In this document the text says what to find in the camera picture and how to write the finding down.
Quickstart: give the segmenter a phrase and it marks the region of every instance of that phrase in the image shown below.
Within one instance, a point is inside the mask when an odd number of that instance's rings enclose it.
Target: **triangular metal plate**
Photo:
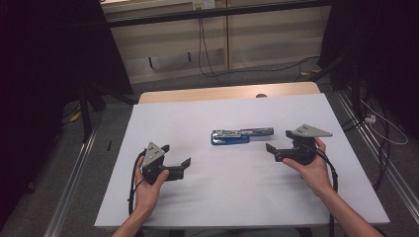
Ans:
[[[333,136],[331,132],[319,129],[314,126],[307,124],[301,125],[299,128],[293,131],[293,135],[302,136],[302,137],[324,137],[324,136]]]
[[[147,151],[145,151],[143,166],[156,161],[159,157],[165,154],[164,150],[158,147],[153,142],[148,143]]]

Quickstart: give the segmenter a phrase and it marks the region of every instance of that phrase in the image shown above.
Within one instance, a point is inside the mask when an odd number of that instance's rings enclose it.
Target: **wrist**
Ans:
[[[325,186],[322,187],[316,191],[314,191],[314,193],[320,198],[320,199],[325,199],[325,198],[329,198],[331,196],[336,195],[336,192],[333,190],[333,188],[331,186]]]
[[[146,210],[141,210],[139,208],[136,208],[132,214],[130,215],[130,217],[132,218],[132,220],[139,224],[142,225],[147,218],[150,216],[151,211],[146,211]]]

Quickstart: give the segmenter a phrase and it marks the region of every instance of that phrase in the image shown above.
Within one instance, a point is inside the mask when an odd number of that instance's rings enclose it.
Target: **white sheet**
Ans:
[[[339,194],[371,223],[389,222],[325,96],[236,99],[134,106],[95,226],[118,227],[128,217],[135,157],[153,141],[170,144],[166,166],[192,157],[184,180],[164,184],[145,226],[222,228],[327,224],[329,212],[300,175],[277,163],[265,143],[291,148],[287,129],[303,123],[333,133],[322,140],[339,175]],[[271,126],[275,135],[248,144],[212,146],[213,129]]]

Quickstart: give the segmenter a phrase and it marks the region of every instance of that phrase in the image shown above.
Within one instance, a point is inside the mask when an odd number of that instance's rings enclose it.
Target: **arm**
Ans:
[[[315,141],[318,149],[325,152],[326,145],[318,138]],[[283,162],[301,174],[348,236],[382,236],[333,190],[327,164],[321,157],[316,156],[313,162],[306,166],[287,158]]]
[[[164,170],[160,173],[154,185],[150,186],[147,182],[143,181],[144,177],[141,174],[141,165],[143,161],[144,157],[141,157],[135,171],[136,183],[138,184],[141,182],[135,191],[135,210],[114,233],[113,236],[115,237],[135,236],[145,220],[151,215],[151,212],[157,204],[161,186],[169,176],[169,171]]]

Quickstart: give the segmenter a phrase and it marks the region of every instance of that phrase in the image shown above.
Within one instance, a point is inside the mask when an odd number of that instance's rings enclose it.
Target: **aluminum rail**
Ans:
[[[203,18],[213,18],[213,17],[225,17],[225,16],[234,16],[234,15],[243,15],[243,14],[252,14],[252,13],[262,13],[262,12],[275,12],[275,11],[284,11],[292,9],[303,9],[303,8],[313,8],[313,7],[323,7],[330,6],[332,3],[343,3],[344,1],[333,1],[333,0],[307,0],[307,1],[290,1],[283,3],[272,3],[272,4],[262,4],[262,5],[251,5],[251,6],[241,6],[241,7],[226,7],[226,8],[216,8],[216,9],[206,9],[200,11],[188,11],[180,13],[170,13],[154,16],[145,16],[145,17],[131,17],[131,18],[120,18],[109,20],[108,22],[91,22],[91,23],[82,23],[68,26],[57,26],[57,29],[91,29],[91,28],[119,28],[119,27],[128,27],[136,25],[146,25],[154,23],[164,23],[164,22],[175,22],[175,21],[184,21],[192,19],[203,19]]]

